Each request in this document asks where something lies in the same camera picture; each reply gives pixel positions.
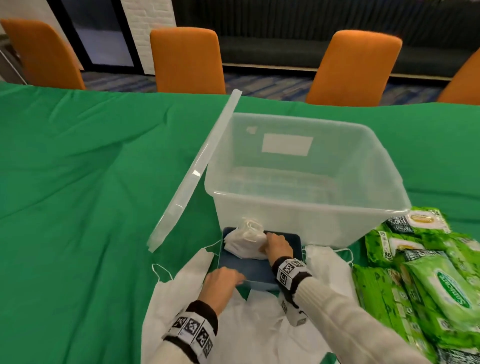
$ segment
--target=plastic lid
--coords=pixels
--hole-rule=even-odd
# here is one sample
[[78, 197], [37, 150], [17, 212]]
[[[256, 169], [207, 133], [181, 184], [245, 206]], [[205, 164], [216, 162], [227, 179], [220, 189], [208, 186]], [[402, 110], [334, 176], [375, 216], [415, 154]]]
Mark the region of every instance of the plastic lid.
[[177, 191], [168, 204], [163, 216], [160, 218], [160, 221], [150, 235], [150, 238], [147, 242], [149, 251], [155, 251], [155, 249], [163, 243], [167, 235], [170, 234], [173, 227], [180, 219], [180, 216], [187, 206], [187, 203], [192, 197], [193, 191], [198, 185], [200, 177], [205, 171], [208, 162], [212, 158], [213, 152], [215, 151], [220, 138], [227, 128], [233, 111], [240, 100], [240, 95], [241, 91], [237, 89], [233, 90], [232, 94], [230, 95], [230, 98], [223, 108], [222, 113], [218, 117], [215, 125], [210, 131], [210, 134], [208, 134], [207, 138], [205, 139], [204, 144], [193, 160], [193, 163], [190, 166], [187, 174], [185, 177], [183, 177], [180, 186], [177, 188]]

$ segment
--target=sanicare logo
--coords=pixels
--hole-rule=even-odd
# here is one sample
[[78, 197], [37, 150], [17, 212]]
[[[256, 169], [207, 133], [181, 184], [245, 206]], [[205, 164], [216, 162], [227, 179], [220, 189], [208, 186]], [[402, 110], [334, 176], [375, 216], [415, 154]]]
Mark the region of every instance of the sanicare logo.
[[455, 302], [465, 308], [472, 308], [472, 305], [466, 295], [462, 292], [457, 282], [450, 277], [448, 274], [442, 272], [441, 270], [437, 271], [437, 278], [445, 289], [445, 291], [452, 297]]

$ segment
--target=hand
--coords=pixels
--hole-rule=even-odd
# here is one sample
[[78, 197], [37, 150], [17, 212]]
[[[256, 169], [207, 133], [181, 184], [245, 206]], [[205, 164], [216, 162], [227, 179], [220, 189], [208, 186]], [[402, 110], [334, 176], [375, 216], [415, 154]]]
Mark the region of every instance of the hand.
[[285, 236], [271, 232], [267, 233], [267, 242], [260, 247], [259, 251], [267, 254], [270, 266], [282, 256], [293, 258], [293, 249], [285, 240]]
[[232, 297], [235, 286], [244, 280], [245, 276], [234, 269], [227, 267], [215, 269], [207, 274], [198, 299], [209, 305], [218, 317]]

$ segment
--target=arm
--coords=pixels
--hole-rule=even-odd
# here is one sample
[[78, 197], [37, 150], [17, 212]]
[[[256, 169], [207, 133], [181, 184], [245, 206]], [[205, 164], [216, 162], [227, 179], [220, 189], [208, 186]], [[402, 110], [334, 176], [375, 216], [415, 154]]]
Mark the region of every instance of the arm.
[[149, 364], [206, 364], [218, 331], [218, 315], [245, 276], [222, 267], [207, 274], [198, 300], [177, 315]]
[[[268, 234], [262, 249], [278, 278], [293, 251], [283, 236]], [[343, 364], [430, 364], [392, 329], [383, 326], [351, 299], [312, 277], [305, 268], [291, 271], [292, 279], [279, 286], [287, 300], [300, 307]]]

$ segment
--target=white sweater sleeve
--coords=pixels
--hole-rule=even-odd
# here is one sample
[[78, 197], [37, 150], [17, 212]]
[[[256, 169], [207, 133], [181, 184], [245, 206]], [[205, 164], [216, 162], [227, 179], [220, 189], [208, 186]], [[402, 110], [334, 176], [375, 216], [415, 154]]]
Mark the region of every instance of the white sweater sleeve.
[[392, 329], [314, 277], [299, 284], [293, 300], [342, 364], [431, 364]]
[[162, 341], [149, 364], [192, 364], [192, 362], [177, 345], [170, 341]]

